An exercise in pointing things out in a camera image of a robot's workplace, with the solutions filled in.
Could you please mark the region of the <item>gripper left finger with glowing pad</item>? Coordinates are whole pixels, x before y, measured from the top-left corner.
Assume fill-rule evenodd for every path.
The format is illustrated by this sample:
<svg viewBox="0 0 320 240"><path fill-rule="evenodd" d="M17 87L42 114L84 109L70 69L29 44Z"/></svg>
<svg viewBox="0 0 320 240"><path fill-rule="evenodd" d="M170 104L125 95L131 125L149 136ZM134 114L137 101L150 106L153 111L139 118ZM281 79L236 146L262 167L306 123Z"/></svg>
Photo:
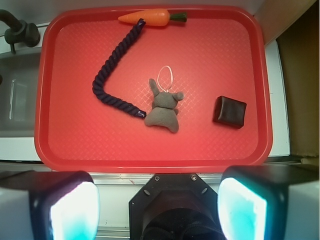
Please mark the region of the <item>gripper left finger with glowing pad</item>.
<svg viewBox="0 0 320 240"><path fill-rule="evenodd" d="M85 171L2 171L2 240L93 240L100 196Z"/></svg>

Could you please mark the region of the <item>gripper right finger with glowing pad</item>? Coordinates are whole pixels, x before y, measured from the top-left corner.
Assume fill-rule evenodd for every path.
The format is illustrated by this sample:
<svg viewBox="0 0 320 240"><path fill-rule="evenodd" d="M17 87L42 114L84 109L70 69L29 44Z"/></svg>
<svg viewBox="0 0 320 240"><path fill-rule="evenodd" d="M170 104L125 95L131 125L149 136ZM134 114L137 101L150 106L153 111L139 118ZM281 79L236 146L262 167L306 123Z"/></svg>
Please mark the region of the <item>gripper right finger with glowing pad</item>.
<svg viewBox="0 0 320 240"><path fill-rule="evenodd" d="M218 187L217 211L228 240L318 240L319 167L230 166Z"/></svg>

